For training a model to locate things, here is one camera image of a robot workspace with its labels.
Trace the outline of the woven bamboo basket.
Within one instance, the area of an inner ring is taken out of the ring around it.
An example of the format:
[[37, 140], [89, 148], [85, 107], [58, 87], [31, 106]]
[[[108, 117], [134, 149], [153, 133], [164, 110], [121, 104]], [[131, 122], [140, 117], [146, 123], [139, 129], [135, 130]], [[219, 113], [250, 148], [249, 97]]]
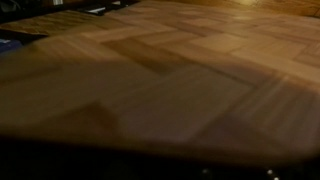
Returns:
[[320, 155], [320, 21], [142, 1], [0, 60], [20, 139], [245, 165]]

